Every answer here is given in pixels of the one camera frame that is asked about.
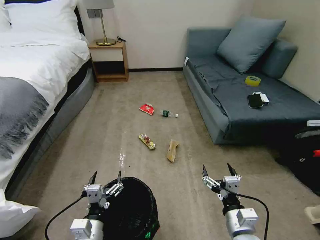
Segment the black cable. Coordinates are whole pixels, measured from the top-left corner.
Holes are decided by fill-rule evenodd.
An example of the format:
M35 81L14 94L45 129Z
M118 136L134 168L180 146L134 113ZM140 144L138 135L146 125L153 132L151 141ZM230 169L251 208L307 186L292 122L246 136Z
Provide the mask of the black cable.
M268 209L267 205L266 205L264 202L262 202L260 199L258 199L258 198L250 197L250 196L243 195L243 194L239 194L239 193L235 193L235 192L232 192L232 191L226 189L225 187L222 187L222 188L223 188L224 190L226 190L227 192L232 193L232 194L234 194L234 195L236 195L236 196L244 197L244 198L249 198L249 199L255 200L255 201L261 203L261 204L265 207L266 212L267 212L267 219L266 219L266 228L265 228L265 230L264 230L264 240L267 240L267 233L268 233L268 227L269 227L269 209Z
M119 36L118 36L117 38L118 38L119 41L116 40L116 42L119 42L119 43L121 43L121 42L126 42L126 41L127 41L127 40L122 39L122 38L119 37Z
M73 205L75 205L77 202L79 202L82 198L84 198L85 196L82 194L76 201L74 201L73 203L71 203L69 206L67 206L65 209L63 209L62 211L60 211L57 215L55 215L53 218L51 218L51 220L48 222L46 229L44 230L44 236L46 237L46 240L50 240L48 237L48 228L49 225L52 223L53 220L55 220L61 213L65 212L66 210L68 210L70 207L72 207Z

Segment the lamp shade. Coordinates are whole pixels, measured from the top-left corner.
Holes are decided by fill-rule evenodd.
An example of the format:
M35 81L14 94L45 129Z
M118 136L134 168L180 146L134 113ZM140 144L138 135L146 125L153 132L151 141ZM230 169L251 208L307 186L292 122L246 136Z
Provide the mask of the lamp shade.
M114 8L113 0L83 0L86 9L110 9Z

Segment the carpet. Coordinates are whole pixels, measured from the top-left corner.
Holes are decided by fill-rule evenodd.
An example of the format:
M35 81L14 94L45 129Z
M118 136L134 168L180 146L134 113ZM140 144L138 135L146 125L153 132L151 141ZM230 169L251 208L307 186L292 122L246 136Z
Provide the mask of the carpet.
M144 103L153 116L139 110ZM178 113L163 118L161 109ZM157 148L150 151L138 138L147 134ZM170 139L180 141L175 162L166 159ZM128 82L97 84L93 96L39 161L17 201L40 207L38 214L13 239L42 240L51 217L76 200L95 171L96 183L134 176L145 182L157 200L161 228L155 240L230 239L222 202L202 183L202 164L209 176L228 175L230 163L242 175L240 193L257 197L270 210L268 239L318 239L319 231L304 215L304 208L319 204L319 197L277 164L263 146L218 146L209 137L182 72L130 73ZM87 214L83 199L57 218L49 237L74 239L69 227ZM241 199L259 215L261 239L264 207Z

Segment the backpack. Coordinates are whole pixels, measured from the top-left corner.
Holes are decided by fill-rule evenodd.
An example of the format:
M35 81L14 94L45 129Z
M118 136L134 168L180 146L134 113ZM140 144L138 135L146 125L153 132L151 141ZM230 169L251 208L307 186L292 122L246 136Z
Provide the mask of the backpack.
M320 196L320 126L306 127L281 145L276 161Z

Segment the red tag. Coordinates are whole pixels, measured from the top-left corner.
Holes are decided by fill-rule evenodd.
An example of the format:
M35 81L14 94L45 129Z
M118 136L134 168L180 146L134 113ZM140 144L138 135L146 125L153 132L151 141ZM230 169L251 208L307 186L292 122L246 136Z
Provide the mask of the red tag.
M320 150L315 150L313 152L314 152L313 157L320 157Z
M145 105L142 105L140 108L139 108L142 112L145 112L149 115L153 115L154 113L154 109L153 109L153 106L151 104L145 104Z

